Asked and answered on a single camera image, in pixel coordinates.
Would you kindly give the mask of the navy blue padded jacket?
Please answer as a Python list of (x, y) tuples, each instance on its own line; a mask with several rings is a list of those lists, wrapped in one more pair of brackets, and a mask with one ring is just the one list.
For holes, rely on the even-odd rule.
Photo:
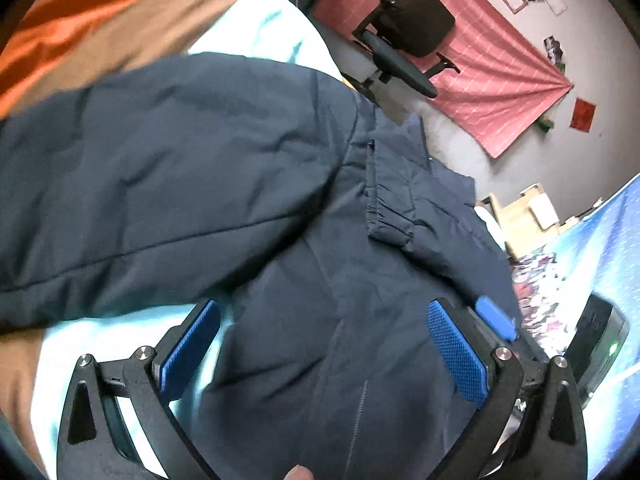
[(166, 58), (1, 123), (1, 407), (48, 468), (75, 361), (232, 313), (191, 438), (225, 479), (424, 479), (474, 408), (425, 315), (518, 316), (473, 181), (309, 68)]

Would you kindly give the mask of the blue patterned hanging curtain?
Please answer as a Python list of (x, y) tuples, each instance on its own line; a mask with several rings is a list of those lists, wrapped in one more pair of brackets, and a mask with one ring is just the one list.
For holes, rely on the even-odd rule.
[(613, 365), (584, 411), (588, 477), (597, 478), (639, 417), (639, 178), (517, 263), (512, 280), (523, 325), (548, 356), (566, 350), (592, 294), (629, 322), (626, 340), (606, 347)]

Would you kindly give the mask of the black office chair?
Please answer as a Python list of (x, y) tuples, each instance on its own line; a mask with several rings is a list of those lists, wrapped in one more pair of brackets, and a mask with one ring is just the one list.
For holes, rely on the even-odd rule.
[(349, 74), (343, 77), (371, 102), (376, 101), (372, 84), (387, 84), (393, 78), (427, 99), (435, 99), (438, 91), (432, 78), (444, 70), (457, 73), (460, 68), (441, 53), (428, 70), (420, 70), (409, 58), (437, 53), (454, 24), (456, 19), (440, 0), (378, 0), (378, 5), (352, 31), (356, 43), (371, 55), (376, 71), (363, 80)]

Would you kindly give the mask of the colourful striped bed sheet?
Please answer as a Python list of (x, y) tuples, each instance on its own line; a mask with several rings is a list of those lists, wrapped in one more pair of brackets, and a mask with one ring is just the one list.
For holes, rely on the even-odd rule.
[(42, 459), (30, 411), (49, 325), (242, 292), (235, 333), (272, 411), (201, 410), (227, 476), (301, 462), (337, 478), (322, 413), (344, 325), (307, 255), (341, 172), (352, 94), (288, 0), (42, 0), (1, 58), (1, 411)]

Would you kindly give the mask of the red square wall paper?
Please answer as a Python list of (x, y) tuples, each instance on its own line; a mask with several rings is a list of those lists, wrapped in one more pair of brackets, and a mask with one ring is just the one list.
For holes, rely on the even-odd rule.
[(572, 119), (570, 120), (570, 128), (584, 133), (590, 133), (596, 109), (597, 107), (593, 103), (577, 98), (574, 104)]

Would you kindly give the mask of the pink checked wall cloth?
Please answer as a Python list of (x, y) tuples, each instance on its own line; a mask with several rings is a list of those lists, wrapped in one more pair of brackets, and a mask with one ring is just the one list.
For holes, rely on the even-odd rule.
[[(456, 22), (438, 50), (456, 64), (433, 105), (499, 157), (572, 83), (487, 0), (440, 0)], [(378, 0), (319, 0), (314, 17), (345, 38)]]

